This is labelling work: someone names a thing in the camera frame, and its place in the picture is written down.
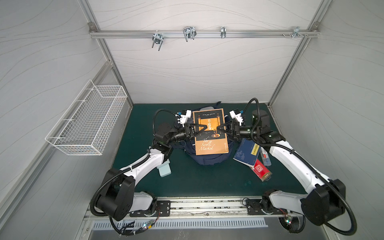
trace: black mounting bracket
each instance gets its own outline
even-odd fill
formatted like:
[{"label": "black mounting bracket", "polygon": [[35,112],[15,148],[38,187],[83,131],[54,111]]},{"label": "black mounting bracket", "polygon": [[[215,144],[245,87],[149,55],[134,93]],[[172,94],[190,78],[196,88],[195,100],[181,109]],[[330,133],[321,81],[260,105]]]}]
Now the black mounting bracket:
[{"label": "black mounting bracket", "polygon": [[265,213],[265,211],[262,210],[262,206],[260,204],[261,199],[246,199],[245,200],[245,206],[247,207],[247,214],[248,215],[281,215],[283,214],[282,211],[279,209],[274,210],[271,214]]},{"label": "black mounting bracket", "polygon": [[170,201],[157,201],[156,211],[152,215],[145,214],[145,211],[138,210],[131,212],[130,217],[157,217],[160,211],[160,217],[169,217],[170,214]]}]

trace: blue book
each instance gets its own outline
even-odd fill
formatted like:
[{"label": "blue book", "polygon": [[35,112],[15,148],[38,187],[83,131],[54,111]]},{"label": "blue book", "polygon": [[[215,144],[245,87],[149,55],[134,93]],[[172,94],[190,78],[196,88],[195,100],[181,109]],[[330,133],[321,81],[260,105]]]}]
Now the blue book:
[{"label": "blue book", "polygon": [[259,153],[259,145],[257,145],[251,140],[243,138],[233,159],[253,168],[255,166]]}]

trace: light blue box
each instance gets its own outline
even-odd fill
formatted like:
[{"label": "light blue box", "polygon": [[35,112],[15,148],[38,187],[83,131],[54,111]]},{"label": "light blue box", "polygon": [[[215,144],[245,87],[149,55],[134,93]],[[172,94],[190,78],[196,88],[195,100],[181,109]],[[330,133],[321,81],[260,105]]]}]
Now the light blue box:
[{"label": "light blue box", "polygon": [[170,167],[169,167],[169,159],[166,160],[161,165],[157,166],[157,169],[159,170],[160,177],[165,177],[169,174],[171,174]]}]

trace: yellow label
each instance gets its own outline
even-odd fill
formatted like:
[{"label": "yellow label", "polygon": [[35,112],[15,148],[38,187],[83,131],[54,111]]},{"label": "yellow label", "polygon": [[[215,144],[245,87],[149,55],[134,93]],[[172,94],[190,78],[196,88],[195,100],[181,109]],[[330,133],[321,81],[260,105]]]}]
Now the yellow label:
[{"label": "yellow label", "polygon": [[255,145],[253,146],[251,154],[256,156],[258,150],[259,150],[259,145],[257,145],[255,143]]}]

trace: red packaging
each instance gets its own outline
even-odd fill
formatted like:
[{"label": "red packaging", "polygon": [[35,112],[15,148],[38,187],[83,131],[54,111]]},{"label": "red packaging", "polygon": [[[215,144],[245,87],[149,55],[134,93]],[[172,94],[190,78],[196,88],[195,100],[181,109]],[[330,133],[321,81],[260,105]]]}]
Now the red packaging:
[{"label": "red packaging", "polygon": [[252,171],[264,182],[269,176],[272,175],[271,171],[268,170],[259,159],[256,160],[255,165],[253,166]]}]

